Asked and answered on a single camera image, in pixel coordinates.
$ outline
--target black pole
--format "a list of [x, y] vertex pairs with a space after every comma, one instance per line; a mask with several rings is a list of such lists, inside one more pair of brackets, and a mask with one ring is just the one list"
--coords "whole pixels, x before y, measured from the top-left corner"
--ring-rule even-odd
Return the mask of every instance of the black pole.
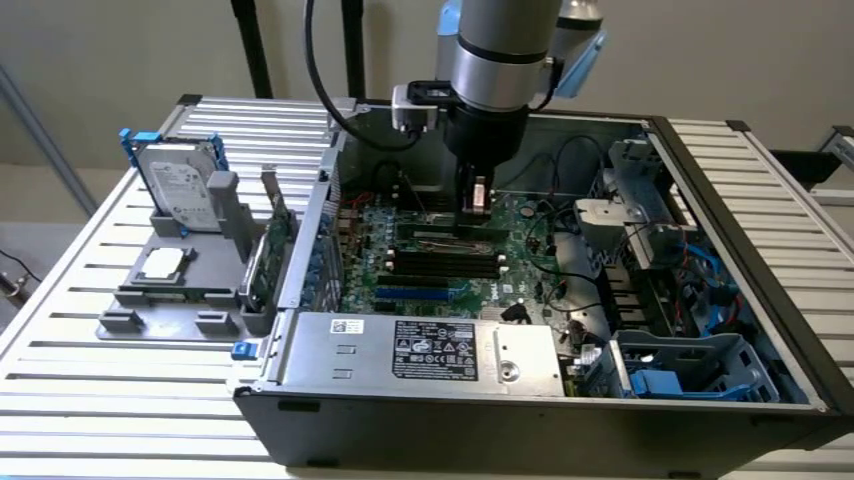
[[5, 277], [2, 273], [0, 273], [0, 293], [9, 301], [11, 305], [19, 310], [29, 300], [29, 293], [23, 290], [23, 286], [19, 287], [11, 283], [11, 281]]
[[245, 63], [249, 66], [254, 96], [257, 98], [272, 98], [264, 43], [261, 42], [261, 31], [257, 28], [257, 15], [254, 13], [254, 0], [230, 0], [230, 9], [234, 12], [237, 26], [240, 27], [242, 51], [245, 52]]
[[361, 34], [361, 16], [364, 0], [341, 0], [341, 18], [344, 20], [344, 58], [346, 61], [346, 94], [362, 100], [364, 92], [364, 39]]

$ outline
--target blue latch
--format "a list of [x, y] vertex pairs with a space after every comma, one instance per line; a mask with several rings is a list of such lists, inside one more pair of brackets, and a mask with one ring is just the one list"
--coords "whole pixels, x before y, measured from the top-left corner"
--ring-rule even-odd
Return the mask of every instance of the blue latch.
[[256, 360], [257, 345], [250, 342], [234, 342], [234, 346], [230, 347], [230, 359], [234, 361]]
[[723, 392], [684, 392], [676, 372], [669, 370], [637, 370], [629, 375], [631, 389], [641, 398], [680, 398], [683, 400], [740, 400], [751, 390], [747, 384]]
[[133, 135], [133, 141], [135, 142], [158, 142], [161, 138], [159, 132], [135, 132], [135, 135]]

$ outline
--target green circuit board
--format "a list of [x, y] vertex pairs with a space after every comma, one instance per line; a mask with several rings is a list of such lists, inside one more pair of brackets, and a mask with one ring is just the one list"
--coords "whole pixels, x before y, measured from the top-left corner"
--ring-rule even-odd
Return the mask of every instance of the green circuit board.
[[[534, 285], [541, 281], [546, 292], [558, 279], [540, 272], [528, 261], [525, 236], [536, 216], [524, 218], [518, 211], [522, 207], [533, 206], [534, 202], [521, 196], [498, 197], [492, 205], [490, 219], [482, 227], [505, 230], [508, 232], [505, 239], [497, 242], [466, 242], [464, 246], [449, 241], [404, 239], [398, 235], [400, 225], [449, 223], [450, 218], [445, 215], [401, 211], [380, 202], [357, 210], [348, 210], [344, 213], [348, 217], [344, 219], [346, 231], [341, 232], [340, 237], [345, 272], [341, 312], [393, 313], [445, 318], [480, 318], [484, 312], [484, 318], [486, 316], [494, 318], [498, 311], [521, 301], [530, 317], [541, 321], [538, 317], [542, 306], [534, 299]], [[542, 239], [548, 227], [545, 222], [538, 223], [530, 236]], [[374, 298], [373, 291], [377, 287], [377, 277], [389, 274], [385, 260], [390, 247], [404, 251], [502, 254], [506, 269], [497, 279], [449, 278], [450, 300], [446, 302], [394, 300], [394, 312], [374, 312], [373, 302], [382, 299]], [[537, 255], [534, 260], [542, 267], [556, 269], [553, 256]]]

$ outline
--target black cable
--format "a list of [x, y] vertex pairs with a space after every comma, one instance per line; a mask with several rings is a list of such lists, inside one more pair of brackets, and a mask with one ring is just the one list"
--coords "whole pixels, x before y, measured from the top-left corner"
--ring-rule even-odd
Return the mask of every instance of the black cable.
[[370, 148], [380, 150], [382, 152], [401, 152], [412, 148], [412, 146], [417, 143], [420, 136], [416, 136], [409, 143], [402, 145], [382, 145], [374, 140], [369, 139], [358, 130], [346, 123], [346, 119], [341, 115], [341, 112], [334, 108], [334, 104], [329, 99], [329, 94], [325, 91], [325, 87], [322, 86], [322, 81], [320, 79], [320, 72], [317, 70], [317, 61], [314, 58], [314, 42], [313, 42], [313, 16], [314, 16], [314, 0], [305, 0], [305, 10], [302, 12], [302, 54], [305, 56], [305, 67], [308, 69], [308, 78], [310, 79], [310, 86], [314, 89], [314, 93], [317, 94], [317, 98], [320, 99], [320, 103], [322, 104], [329, 116], [334, 120], [334, 122], [341, 126], [341, 130], [344, 130], [352, 137], [358, 140], [361, 143], [368, 145]]
[[557, 289], [557, 287], [553, 287], [549, 291], [548, 291], [548, 295], [545, 295], [545, 305], [548, 306], [548, 308], [550, 308], [554, 312], [560, 312], [560, 313], [574, 313], [574, 312], [580, 312], [581, 310], [586, 310], [588, 308], [592, 307], [600, 307], [601, 303], [594, 302], [590, 303], [589, 305], [584, 305], [582, 307], [577, 307], [577, 308], [557, 308], [550, 304], [550, 297], [553, 296], [554, 290]]
[[545, 92], [545, 98], [540, 102], [540, 104], [530, 109], [530, 112], [540, 112], [542, 108], [550, 102], [550, 99], [554, 96], [554, 92], [557, 91], [557, 87], [560, 86], [560, 75], [562, 74], [562, 60], [558, 58], [553, 59], [553, 64], [550, 65], [550, 75], [548, 75], [548, 92]]
[[518, 169], [518, 171], [512, 176], [512, 178], [509, 180], [502, 181], [501, 184], [494, 187], [494, 189], [500, 190], [500, 189], [505, 188], [506, 185], [509, 185], [512, 182], [518, 180], [518, 177], [521, 177], [521, 175], [524, 175], [524, 172], [528, 171], [528, 168], [530, 168], [530, 166], [533, 165], [536, 160], [538, 160], [540, 158], [544, 158], [545, 160], [548, 160], [553, 164], [553, 159], [550, 158], [550, 155], [546, 154], [545, 152], [538, 152], [536, 155], [533, 155], [530, 157], [530, 160], [528, 160], [528, 163], [524, 165], [524, 167], [521, 167]]
[[572, 135], [570, 137], [568, 137], [562, 143], [560, 144], [560, 147], [557, 148], [557, 153], [554, 155], [554, 170], [550, 174], [552, 177], [552, 187], [556, 184], [557, 186], [560, 185], [560, 173], [557, 170], [557, 167], [560, 166], [560, 157], [562, 156], [562, 150], [565, 149], [565, 147], [574, 141], [577, 140], [586, 140], [593, 147], [596, 148], [596, 152], [598, 153], [598, 172], [604, 172], [604, 156], [605, 156], [605, 152], [604, 152], [604, 148], [601, 148], [601, 144], [597, 142], [597, 140], [594, 138], [592, 138], [589, 135]]
[[23, 269], [23, 271], [26, 272], [26, 275], [29, 275], [33, 280], [35, 280], [38, 283], [41, 283], [41, 279], [38, 278], [38, 275], [35, 275], [34, 273], [31, 273], [31, 270], [29, 270], [29, 267], [26, 266], [26, 264], [21, 261], [19, 258], [14, 257], [13, 255], [9, 255], [7, 253], [5, 253], [2, 251], [2, 249], [0, 249], [0, 255], [2, 255], [5, 258], [7, 258], [9, 260], [11, 260], [14, 263], [17, 263], [21, 268]]
[[[561, 213], [569, 211], [569, 208], [564, 208], [561, 210], [554, 210], [552, 212], [545, 213], [544, 215], [540, 215], [538, 218], [533, 221], [533, 224], [530, 225], [530, 228], [528, 230], [528, 233], [524, 237], [524, 245], [526, 246], [528, 244], [528, 240], [530, 238], [530, 235], [533, 234], [533, 230], [536, 229], [536, 226], [540, 224], [540, 222], [549, 217], [550, 215], [560, 215]], [[589, 283], [592, 283], [593, 285], [596, 285], [596, 280], [592, 277], [588, 277], [586, 275], [581, 275], [580, 273], [569, 273], [569, 272], [561, 272], [558, 270], [550, 270], [545, 267], [542, 267], [538, 263], [536, 263], [536, 261], [533, 260], [533, 258], [530, 257], [530, 253], [528, 251], [528, 249], [525, 248], [525, 252], [526, 252], [526, 257], [528, 257], [528, 261], [530, 262], [530, 265], [533, 265], [533, 268], [536, 268], [540, 272], [542, 273], [548, 273], [550, 275], [558, 275], [561, 277], [574, 277], [574, 278], [580, 278], [582, 280], [586, 280]]]

